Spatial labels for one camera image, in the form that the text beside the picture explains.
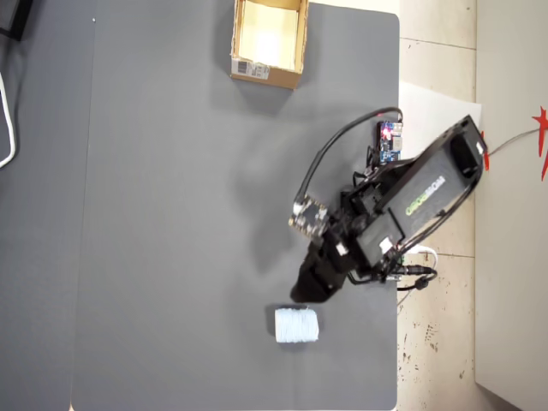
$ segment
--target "white wall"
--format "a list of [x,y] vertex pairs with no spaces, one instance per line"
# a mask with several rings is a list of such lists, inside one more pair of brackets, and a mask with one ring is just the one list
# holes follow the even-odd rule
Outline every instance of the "white wall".
[[[548,109],[548,1],[478,0],[477,101],[490,149]],[[538,133],[491,158],[476,192],[476,381],[548,409],[548,176]]]

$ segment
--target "box label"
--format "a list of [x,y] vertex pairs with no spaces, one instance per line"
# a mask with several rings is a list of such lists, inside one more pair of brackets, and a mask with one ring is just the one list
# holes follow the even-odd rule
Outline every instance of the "box label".
[[255,79],[268,80],[271,69],[261,63],[243,62],[237,58],[232,59],[232,74],[246,75]]

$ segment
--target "gray table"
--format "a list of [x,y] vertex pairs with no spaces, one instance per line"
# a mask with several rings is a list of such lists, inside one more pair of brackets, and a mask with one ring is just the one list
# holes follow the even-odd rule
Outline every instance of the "gray table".
[[0,170],[2,410],[69,409],[96,6],[35,0],[24,41],[0,36],[20,145]]
[[[312,4],[305,74],[291,92],[227,76],[229,0],[111,0],[93,9],[50,0],[40,10],[71,18],[58,33],[57,18],[40,17],[50,34],[40,41],[56,53],[41,68],[48,81],[35,61],[22,83],[32,97],[21,107],[24,146],[19,163],[0,172],[13,179],[6,198],[24,204],[0,202],[14,220],[0,222],[11,247],[2,251],[0,320],[13,336],[0,354],[12,371],[0,372],[11,389],[2,405],[68,404],[80,267],[77,411],[392,408],[394,287],[347,286],[316,307],[320,339],[305,348],[276,344],[271,315],[289,300],[306,252],[287,219],[313,155],[347,121],[397,102],[396,17]],[[45,107],[41,94],[62,104]],[[371,130],[330,152],[311,186],[317,198],[332,200],[363,165]],[[37,233],[51,241],[37,244]],[[48,337],[55,358],[36,341]],[[44,364],[28,377],[37,355]],[[41,396],[34,402],[26,387]]]

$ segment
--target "tiled floor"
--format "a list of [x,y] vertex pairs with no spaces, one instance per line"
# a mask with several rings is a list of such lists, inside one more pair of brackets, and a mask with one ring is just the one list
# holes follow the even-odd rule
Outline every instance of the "tiled floor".
[[[318,3],[397,13],[401,80],[475,101],[476,0]],[[440,274],[398,310],[396,409],[506,409],[474,382],[474,198],[425,244],[441,253]]]

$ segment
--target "cardboard box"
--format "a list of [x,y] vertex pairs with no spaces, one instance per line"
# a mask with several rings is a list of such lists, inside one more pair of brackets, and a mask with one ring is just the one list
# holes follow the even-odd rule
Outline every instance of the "cardboard box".
[[235,0],[234,79],[295,89],[307,44],[308,0]]

